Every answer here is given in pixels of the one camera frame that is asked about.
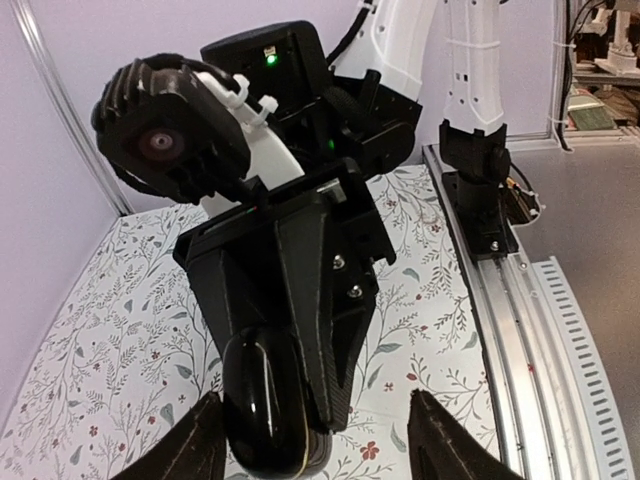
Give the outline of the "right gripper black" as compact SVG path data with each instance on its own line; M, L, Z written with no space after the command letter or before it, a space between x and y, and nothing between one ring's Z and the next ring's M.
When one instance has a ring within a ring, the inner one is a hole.
M249 327L298 349L318 431L346 429L355 364L396 254L361 168L326 165L180 235L185 271L217 349Z

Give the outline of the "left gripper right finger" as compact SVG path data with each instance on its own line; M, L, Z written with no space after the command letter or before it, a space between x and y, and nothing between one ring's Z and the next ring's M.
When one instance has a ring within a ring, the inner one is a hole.
M411 392L407 424L411 477L418 480L520 480L428 391Z

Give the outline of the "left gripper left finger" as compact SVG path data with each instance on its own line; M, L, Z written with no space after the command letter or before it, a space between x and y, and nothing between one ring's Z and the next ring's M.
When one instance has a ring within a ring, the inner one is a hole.
M145 455L114 476L120 480L220 480L226 465L223 404L204 395Z

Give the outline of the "black earbud charging case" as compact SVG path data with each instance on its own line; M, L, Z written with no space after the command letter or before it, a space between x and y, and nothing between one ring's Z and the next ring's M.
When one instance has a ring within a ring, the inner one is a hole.
M314 428L287 332L249 327L223 356L223 420L236 461L257 479L308 479L326 466L331 435Z

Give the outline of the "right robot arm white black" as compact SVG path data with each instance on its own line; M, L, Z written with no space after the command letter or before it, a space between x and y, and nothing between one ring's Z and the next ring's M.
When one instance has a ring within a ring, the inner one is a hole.
M241 126L251 159L192 185L209 222L183 235L183 266L223 356L231 437L328 435L346 427L354 370L376 307L376 262L396 254L369 178L411 151L434 7L367 1L325 53L306 21L218 40L230 71L202 83Z

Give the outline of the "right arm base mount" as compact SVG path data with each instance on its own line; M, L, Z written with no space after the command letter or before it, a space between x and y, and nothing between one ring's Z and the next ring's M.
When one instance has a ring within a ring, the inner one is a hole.
M447 120L439 127L440 158L451 168L441 179L474 260L518 252L513 228L532 223L543 210L539 195L512 163L506 131L502 125L491 134L469 133Z

